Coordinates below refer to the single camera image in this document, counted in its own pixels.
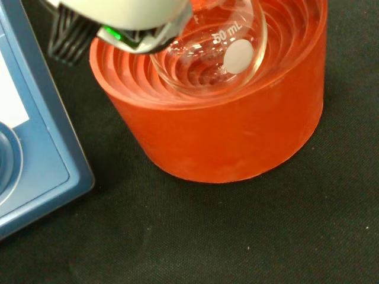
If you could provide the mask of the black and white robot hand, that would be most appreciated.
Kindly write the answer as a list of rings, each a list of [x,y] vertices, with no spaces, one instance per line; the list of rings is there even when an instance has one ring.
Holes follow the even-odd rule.
[[[183,32],[193,16],[190,1],[43,1],[53,13],[47,52],[73,66],[93,39],[132,54],[155,54]]]

